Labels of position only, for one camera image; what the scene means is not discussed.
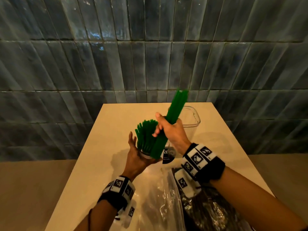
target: tabletop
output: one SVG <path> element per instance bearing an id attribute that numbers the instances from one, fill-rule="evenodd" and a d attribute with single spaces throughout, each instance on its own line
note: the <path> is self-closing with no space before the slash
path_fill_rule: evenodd
<path id="1" fill-rule="evenodd" d="M 203 143 L 227 166 L 272 194 L 212 103 L 186 103 L 194 107 L 201 119 L 192 139 Z M 45 231 L 74 230 L 87 215 L 102 190 L 124 169 L 129 150 L 128 134 L 139 122 L 155 119 L 155 112 L 166 115 L 170 103 L 104 104 L 84 144 L 75 167 L 60 196 Z M 150 167 L 160 167 L 161 163 Z M 136 193 L 144 190 L 143 172 L 134 185 Z"/>

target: forearm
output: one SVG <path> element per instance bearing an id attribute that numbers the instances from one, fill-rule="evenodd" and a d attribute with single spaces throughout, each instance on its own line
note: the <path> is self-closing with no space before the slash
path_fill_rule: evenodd
<path id="1" fill-rule="evenodd" d="M 278 199 L 229 167 L 211 184 L 257 231 L 300 231 L 307 225 Z"/>
<path id="2" fill-rule="evenodd" d="M 107 201 L 100 201 L 90 214 L 90 230 L 88 215 L 75 228 L 75 231 L 108 231 L 117 214 L 117 210 Z"/>

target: tiled wall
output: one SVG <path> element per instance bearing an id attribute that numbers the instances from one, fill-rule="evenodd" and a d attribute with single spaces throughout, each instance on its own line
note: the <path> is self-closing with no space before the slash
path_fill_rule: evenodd
<path id="1" fill-rule="evenodd" d="M 103 103 L 213 102 L 308 152 L 308 0 L 0 0 L 0 161 L 75 159 Z"/>

